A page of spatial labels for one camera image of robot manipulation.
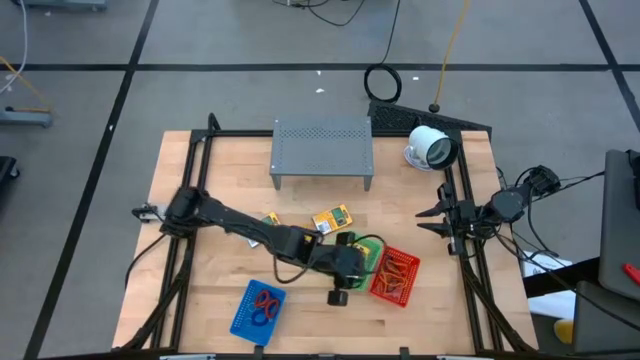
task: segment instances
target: metal bracket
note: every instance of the metal bracket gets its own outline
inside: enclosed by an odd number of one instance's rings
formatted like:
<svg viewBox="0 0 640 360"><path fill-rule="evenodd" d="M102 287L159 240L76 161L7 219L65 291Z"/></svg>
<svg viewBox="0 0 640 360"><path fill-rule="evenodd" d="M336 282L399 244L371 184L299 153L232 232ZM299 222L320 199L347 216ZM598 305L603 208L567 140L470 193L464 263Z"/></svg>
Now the metal bracket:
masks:
<svg viewBox="0 0 640 360"><path fill-rule="evenodd" d="M140 220L140 222L146 224L154 220L163 221L164 213L166 210L167 210L166 206L160 206L160 205L149 206L148 204L143 204L139 208L132 209L131 214L135 216L138 220Z"/></svg>
<svg viewBox="0 0 640 360"><path fill-rule="evenodd" d="M221 130L220 123L218 123L218 119L216 119L216 116L213 115L213 113L209 113L207 125L206 130L191 130L191 137L189 138L190 144L196 144L207 137L213 137L216 135L217 131Z"/></svg>
<svg viewBox="0 0 640 360"><path fill-rule="evenodd" d="M264 357L264 346L256 345L253 347L253 360L262 360Z"/></svg>
<svg viewBox="0 0 640 360"><path fill-rule="evenodd" d="M411 354L409 354L409 348L403 346L400 348L400 360L410 360Z"/></svg>

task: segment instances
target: gray floor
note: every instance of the gray floor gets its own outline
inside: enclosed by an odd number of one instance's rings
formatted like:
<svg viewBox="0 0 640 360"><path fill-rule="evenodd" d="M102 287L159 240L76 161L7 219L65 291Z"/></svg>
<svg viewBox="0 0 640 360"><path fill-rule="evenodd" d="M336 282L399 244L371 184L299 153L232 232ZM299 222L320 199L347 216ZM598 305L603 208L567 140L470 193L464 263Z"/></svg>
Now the gray floor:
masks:
<svg viewBox="0 0 640 360"><path fill-rule="evenodd" d="M30 63L127 63L148 0L111 0L104 13L34 9ZM640 63L633 0L591 1L620 63ZM367 1L336 29L307 11L269 0L161 0L141 63L322 63L378 61L393 1ZM357 2L318 9L348 17ZM442 60L462 1L405 0L390 62ZM0 1L0 56L19 62L20 13ZM577 1L472 2L453 63L603 64ZM0 73L4 81L6 73ZM426 110L438 73L400 73L399 105ZM0 127L0 154L19 159L22 177L0 212L0 354L22 357L122 72L27 72L56 108L50 129ZM640 73L626 73L640 92ZM384 76L374 92L393 92ZM323 93L316 93L322 88ZM21 85L0 106L35 106ZM513 181L544 164L561 177L597 172L610 148L640 148L638 129L610 72L450 72L442 114L491 125L496 161ZM360 71L137 72L124 105L41 356L105 351L111 345L139 224L130 210L146 199L162 132L203 127L210 111L223 128L268 129L283 114L362 115ZM601 180L536 204L534 220L550 247L582 260L598 254ZM524 226L516 229L525 236Z"/></svg>

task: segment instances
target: table leg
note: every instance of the table leg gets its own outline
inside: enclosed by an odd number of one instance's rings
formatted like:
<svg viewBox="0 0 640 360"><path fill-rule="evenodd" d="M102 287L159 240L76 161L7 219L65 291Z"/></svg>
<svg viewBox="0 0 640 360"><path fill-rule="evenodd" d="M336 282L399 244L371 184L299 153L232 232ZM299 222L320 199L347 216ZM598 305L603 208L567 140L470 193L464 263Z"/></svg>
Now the table leg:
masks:
<svg viewBox="0 0 640 360"><path fill-rule="evenodd" d="M276 190L280 190L280 185L282 184L282 178L280 175L271 175L271 180L273 180L273 187Z"/></svg>
<svg viewBox="0 0 640 360"><path fill-rule="evenodd" d="M364 177L364 191L369 191L369 188L371 188L371 180L373 179L373 176L365 176Z"/></svg>

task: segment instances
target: black floor line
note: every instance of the black floor line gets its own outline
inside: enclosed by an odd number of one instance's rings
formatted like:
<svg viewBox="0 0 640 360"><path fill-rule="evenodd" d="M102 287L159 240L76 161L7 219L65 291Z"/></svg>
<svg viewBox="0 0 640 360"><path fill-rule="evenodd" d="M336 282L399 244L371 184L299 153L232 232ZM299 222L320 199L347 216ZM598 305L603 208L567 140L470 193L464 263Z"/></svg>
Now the black floor line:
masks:
<svg viewBox="0 0 640 360"><path fill-rule="evenodd" d="M25 71L365 71L365 63L282 63L282 64L27 64ZM388 64L398 71L440 71L438 63ZM447 71L492 72L599 72L619 69L640 71L640 64L449 64Z"/></svg>
<svg viewBox="0 0 640 360"><path fill-rule="evenodd" d="M151 27L153 17L158 7L158 1L159 0L151 0L149 4L147 14L144 18L144 22L142 23L136 44L133 48L133 53L129 60L130 65L135 65L138 63L138 60L140 60L140 54L142 53L142 48L144 47L147 35L149 34L149 28ZM89 206L91 205L91 200L93 199L93 195L98 185L98 179L100 178L100 173L104 167L104 162L109 151L109 145L111 144L113 134L117 128L118 120L127 99L127 94L129 93L134 73L134 71L129 70L124 74L122 84L118 90L118 95L116 96L111 114L109 115L109 120L107 121L102 139L100 140L96 157L93 160L93 165L89 172L89 178L87 179L87 183L82 192L82 197L80 198L80 203L73 218L73 222L71 223L67 240L62 248L62 254L60 255L58 265L56 266L56 270L53 274L53 279L51 280L44 303L40 309L36 325L31 333L31 338L29 339L24 359L37 359L40 354L40 350L42 349L42 344L45 340L49 324L51 323L51 318L56 308L56 304L58 303L58 298L60 297L64 280L69 271L73 254L76 250L76 246L78 245L78 240L82 233L82 227L84 226L84 222L87 218Z"/></svg>
<svg viewBox="0 0 640 360"><path fill-rule="evenodd" d="M612 68L613 77L618 84L618 89L620 89L620 94L622 94L622 98L624 102L627 104L627 108L629 109L629 113L631 114L631 118L633 122L636 124L638 130L640 130L640 108L638 108L638 103L636 102L636 98L629 88L629 84L627 83L627 79L624 78L624 74L622 73L620 67L618 66L618 61L616 57L613 55L613 51L611 51L611 47L607 42L607 39L602 32L602 28L600 28L600 24L598 24L598 20L596 19L595 14L593 13L593 9L591 9L591 5L589 5L589 1L580 0L580 6L582 6L582 10L584 11L585 16L587 17L587 21L589 21L589 25L591 26L591 30L598 41L598 45L600 45L600 49L604 54L604 58L607 60L607 64L609 64Z"/></svg>

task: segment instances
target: wooden tabletop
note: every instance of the wooden tabletop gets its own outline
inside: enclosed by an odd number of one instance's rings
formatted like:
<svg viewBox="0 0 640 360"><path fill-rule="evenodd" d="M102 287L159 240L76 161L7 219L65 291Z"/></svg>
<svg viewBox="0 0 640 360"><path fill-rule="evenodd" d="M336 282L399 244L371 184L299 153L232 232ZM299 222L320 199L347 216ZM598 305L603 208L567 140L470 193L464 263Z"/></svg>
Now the wooden tabletop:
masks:
<svg viewBox="0 0 640 360"><path fill-rule="evenodd" d="M168 204L184 169L189 132L166 132L149 194L152 204ZM475 200L488 201L499 189L487 134L463 132ZM263 247L252 249L219 228L198 232L180 351L253 352L254 344L231 335L229 328L251 279L287 291L287 299L267 353L472 354L473 344L458 260L446 240L416 226L416 213L437 202L443 172L422 172L404 160L406 138L375 138L375 176L371 190L361 178L285 177L276 191L269 176L270 137L214 138L207 180L211 196L225 205L261 218L275 212L287 225L311 226L311 216L345 204L354 223L348 230L378 234L390 246L418 256L420 268L409 304L401 308L350 291L346 307L326 304L332 279L309 272L282 285L273 277L273 259ZM199 164L199 153L196 157ZM198 174L194 169L193 181ZM136 253L155 240L159 224L143 224ZM129 340L157 304L168 241L142 258L131 274L114 346ZM497 241L485 247L496 304L530 345L537 347L517 260ZM281 264L282 278L299 268ZM484 309L478 303L485 347L490 348ZM169 310L162 344L173 323Z"/></svg>

